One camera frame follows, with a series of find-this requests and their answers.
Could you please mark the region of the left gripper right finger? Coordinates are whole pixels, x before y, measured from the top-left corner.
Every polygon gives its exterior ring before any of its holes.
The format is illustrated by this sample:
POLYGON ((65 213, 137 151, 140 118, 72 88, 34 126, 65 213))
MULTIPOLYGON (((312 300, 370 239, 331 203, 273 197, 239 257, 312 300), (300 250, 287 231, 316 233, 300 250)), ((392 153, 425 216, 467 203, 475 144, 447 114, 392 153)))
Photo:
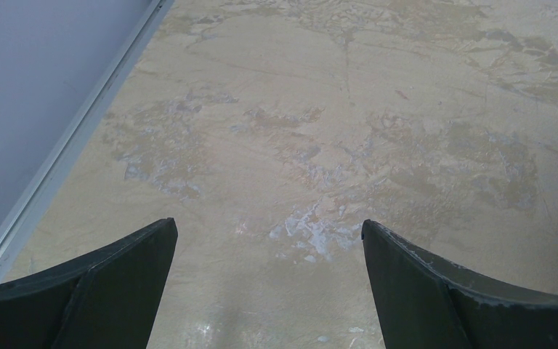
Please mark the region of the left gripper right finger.
POLYGON ((387 348, 558 348, 558 295, 477 273, 373 220, 361 238, 387 348))

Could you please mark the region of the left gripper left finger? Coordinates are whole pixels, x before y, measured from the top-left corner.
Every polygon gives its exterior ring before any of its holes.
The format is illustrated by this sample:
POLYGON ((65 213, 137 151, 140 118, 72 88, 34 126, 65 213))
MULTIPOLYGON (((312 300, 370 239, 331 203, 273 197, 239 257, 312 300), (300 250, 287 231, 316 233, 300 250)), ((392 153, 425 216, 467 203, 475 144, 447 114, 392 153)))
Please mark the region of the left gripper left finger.
POLYGON ((0 284, 0 348, 145 348, 177 237, 175 221, 161 219, 0 284))

